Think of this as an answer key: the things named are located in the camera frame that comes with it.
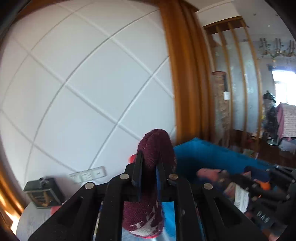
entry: pink cloth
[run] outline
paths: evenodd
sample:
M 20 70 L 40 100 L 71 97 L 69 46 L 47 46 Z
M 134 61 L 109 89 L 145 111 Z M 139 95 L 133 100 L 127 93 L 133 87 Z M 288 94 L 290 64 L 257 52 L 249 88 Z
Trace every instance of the pink cloth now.
M 283 138 L 283 133 L 284 133 L 284 113 L 283 113 L 282 103 L 280 103 L 279 106 L 277 107 L 276 117 L 277 117 L 278 124 L 279 124 L 278 136 L 279 136 L 279 139 L 281 139 L 281 138 Z
M 221 170 L 219 169 L 208 169 L 208 168 L 202 168 L 197 171 L 197 176 L 198 177 L 204 177 L 212 182 L 217 182 L 219 179 L 219 173 Z
M 279 138 L 296 137 L 296 106 L 280 103 L 277 110 Z

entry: wooden beam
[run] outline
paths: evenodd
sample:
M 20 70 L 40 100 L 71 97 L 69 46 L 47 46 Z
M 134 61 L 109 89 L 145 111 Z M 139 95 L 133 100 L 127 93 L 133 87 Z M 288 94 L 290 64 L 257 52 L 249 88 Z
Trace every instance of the wooden beam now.
M 177 144 L 200 137 L 199 89 L 191 37 L 178 0 L 159 1 L 175 94 Z
M 229 22 L 231 23 L 233 28 L 242 28 L 243 26 L 241 21 L 244 21 L 242 16 L 227 18 L 215 23 L 208 24 L 204 26 L 204 29 L 207 31 L 208 34 L 215 34 L 217 33 L 216 25 L 218 25 L 220 28 L 220 31 L 223 32 L 226 30 L 230 30 L 228 26 Z
M 243 122 L 243 135 L 241 139 L 241 151 L 245 148 L 245 144 L 247 141 L 247 118 L 248 118 L 248 93 L 247 93 L 247 80 L 246 80 L 246 71 L 244 69 L 244 61 L 242 58 L 242 52 L 239 46 L 239 41 L 237 38 L 237 35 L 235 33 L 235 30 L 233 29 L 231 23 L 228 23 L 228 27 L 231 30 L 233 39 L 234 39 L 234 44 L 237 49 L 237 55 L 239 57 L 239 65 L 241 68 L 241 73 L 242 73 L 242 83 L 243 83 L 243 88 L 244 88 L 244 122 Z
M 224 34 L 221 32 L 220 28 L 218 25 L 216 25 L 216 30 L 217 33 L 219 34 L 219 37 L 221 39 L 222 43 L 222 50 L 224 53 L 224 58 L 226 62 L 226 67 L 227 67 L 227 84 L 228 84 L 228 90 L 230 91 L 230 102 L 229 102 L 229 108 L 230 108 L 230 127 L 229 127 L 229 145 L 232 144 L 232 130 L 233 130 L 233 89 L 232 89 L 232 76 L 231 76 L 231 70 L 230 70 L 230 62 L 229 62 L 229 55 L 227 51 L 227 43 L 224 37 Z
M 258 89 L 258 125 L 257 125 L 257 140 L 256 140 L 256 145 L 255 145 L 255 152 L 259 152 L 259 140 L 260 140 L 260 130 L 261 130 L 261 119 L 262 119 L 262 82 L 261 82 L 261 74 L 260 74 L 260 69 L 259 69 L 259 64 L 257 60 L 257 54 L 254 48 L 254 45 L 252 43 L 252 40 L 250 38 L 249 32 L 247 30 L 247 26 L 244 21 L 241 21 L 241 24 L 244 28 L 244 31 L 246 33 L 249 46 L 251 49 L 253 61 L 254 61 L 254 66 L 256 70 L 256 77 L 257 77 L 257 89 Z
M 210 139 L 210 123 L 209 123 L 209 98 L 207 91 L 207 74 L 204 63 L 204 57 L 202 54 L 201 42 L 197 33 L 195 20 L 191 15 L 190 9 L 180 1 L 182 10 L 189 28 L 191 45 L 194 53 L 194 64 L 197 74 L 197 85 L 199 89 L 199 103 L 200 103 L 200 115 L 201 115 L 201 138 L 209 141 Z

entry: paneled wall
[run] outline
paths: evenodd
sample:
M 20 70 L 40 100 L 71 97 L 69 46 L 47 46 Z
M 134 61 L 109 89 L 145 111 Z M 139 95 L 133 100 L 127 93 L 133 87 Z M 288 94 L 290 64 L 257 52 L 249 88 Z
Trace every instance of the paneled wall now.
M 173 86 L 159 10 L 74 0 L 14 24 L 2 45 L 0 132 L 21 187 L 104 166 L 124 171 L 145 133 L 175 133 Z

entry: metal screw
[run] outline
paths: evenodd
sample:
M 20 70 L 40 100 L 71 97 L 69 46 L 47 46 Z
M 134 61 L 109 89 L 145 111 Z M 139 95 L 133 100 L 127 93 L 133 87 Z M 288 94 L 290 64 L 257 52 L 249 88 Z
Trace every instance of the metal screw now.
M 125 179 L 128 179 L 129 178 L 129 175 L 126 174 L 126 173 L 123 173 L 119 177 L 120 177 L 120 179 L 125 180 Z
M 84 185 L 85 189 L 92 189 L 94 187 L 94 184 L 93 183 L 87 183 Z
M 178 179 L 178 175 L 177 174 L 170 174 L 168 176 L 168 178 L 171 179 L 171 180 L 177 180 Z
M 213 188 L 213 185 L 210 184 L 210 183 L 205 183 L 204 188 L 207 189 L 207 190 L 211 190 Z

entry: wooden pillar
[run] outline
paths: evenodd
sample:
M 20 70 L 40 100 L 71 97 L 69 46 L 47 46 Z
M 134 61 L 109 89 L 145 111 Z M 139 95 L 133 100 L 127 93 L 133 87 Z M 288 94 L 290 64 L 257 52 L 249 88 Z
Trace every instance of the wooden pillar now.
M 210 61 L 193 8 L 180 0 L 157 2 L 163 19 L 175 94 L 177 144 L 214 137 Z

